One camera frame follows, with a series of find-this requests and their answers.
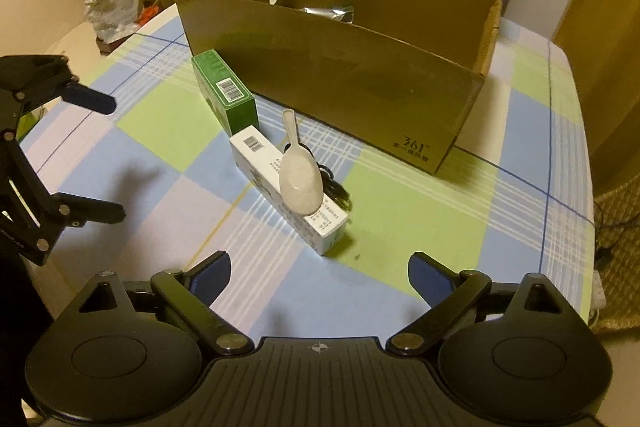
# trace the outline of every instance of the checkered tablecloth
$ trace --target checkered tablecloth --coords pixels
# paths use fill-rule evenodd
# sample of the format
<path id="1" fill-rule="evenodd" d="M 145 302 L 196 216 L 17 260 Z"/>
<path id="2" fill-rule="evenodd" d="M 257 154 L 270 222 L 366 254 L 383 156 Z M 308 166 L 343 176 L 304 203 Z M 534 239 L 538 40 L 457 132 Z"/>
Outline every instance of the checkered tablecloth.
<path id="1" fill-rule="evenodd" d="M 119 225 L 67 229 L 38 291 L 57 314 L 98 271 L 122 279 L 188 269 L 215 250 L 232 259 L 213 308 L 254 339 L 361 336 L 384 341 L 427 305 L 406 265 L 425 251 L 495 281 L 541 271 L 586 316 L 591 294 L 591 176 L 565 55 L 503 20 L 490 75 L 436 176 L 317 121 L 300 133 L 351 193 L 346 237 L 314 253 L 236 168 L 201 97 L 175 7 L 82 81 L 111 93 L 110 116 L 60 102 L 22 146 L 50 192 L 118 201 Z M 257 100 L 282 146 L 280 108 Z"/>

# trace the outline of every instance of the power strip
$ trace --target power strip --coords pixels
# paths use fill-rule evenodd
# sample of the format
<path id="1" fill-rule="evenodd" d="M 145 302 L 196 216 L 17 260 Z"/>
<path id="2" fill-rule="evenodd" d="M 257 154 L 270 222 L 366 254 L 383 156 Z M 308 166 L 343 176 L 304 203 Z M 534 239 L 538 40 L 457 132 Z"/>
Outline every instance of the power strip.
<path id="1" fill-rule="evenodd" d="M 593 280 L 591 281 L 591 311 L 601 310 L 607 305 L 607 297 L 604 295 L 602 287 L 602 279 L 600 272 L 593 271 Z"/>

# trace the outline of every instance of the white product box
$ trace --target white product box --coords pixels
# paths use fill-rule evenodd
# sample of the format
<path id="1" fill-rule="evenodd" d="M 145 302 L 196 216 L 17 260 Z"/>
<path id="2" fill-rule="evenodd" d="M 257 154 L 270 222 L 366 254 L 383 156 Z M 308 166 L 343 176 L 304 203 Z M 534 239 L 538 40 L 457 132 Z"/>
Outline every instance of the white product box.
<path id="1" fill-rule="evenodd" d="M 344 235 L 349 216 L 329 196 L 311 216 L 295 214 L 280 196 L 282 153 L 252 125 L 230 139 L 236 165 L 308 245 L 324 255 Z"/>

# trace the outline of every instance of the orange item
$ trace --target orange item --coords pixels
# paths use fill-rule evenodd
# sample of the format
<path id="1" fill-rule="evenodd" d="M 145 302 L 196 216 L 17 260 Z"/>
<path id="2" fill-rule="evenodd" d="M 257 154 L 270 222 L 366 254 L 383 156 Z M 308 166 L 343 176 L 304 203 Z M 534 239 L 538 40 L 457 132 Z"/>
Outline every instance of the orange item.
<path id="1" fill-rule="evenodd" d="M 156 15 L 160 13 L 160 7 L 157 4 L 150 6 L 149 8 L 145 8 L 142 10 L 140 17 L 136 21 L 140 26 L 144 26 L 151 19 L 153 19 Z"/>

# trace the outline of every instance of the green box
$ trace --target green box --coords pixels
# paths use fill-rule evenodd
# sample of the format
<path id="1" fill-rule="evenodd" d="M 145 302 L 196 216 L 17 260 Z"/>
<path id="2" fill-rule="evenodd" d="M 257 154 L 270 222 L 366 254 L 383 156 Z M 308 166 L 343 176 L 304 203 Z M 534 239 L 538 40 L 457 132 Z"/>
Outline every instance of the green box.
<path id="1" fill-rule="evenodd" d="M 200 91 L 229 136 L 258 127 L 254 96 L 215 50 L 191 59 Z"/>

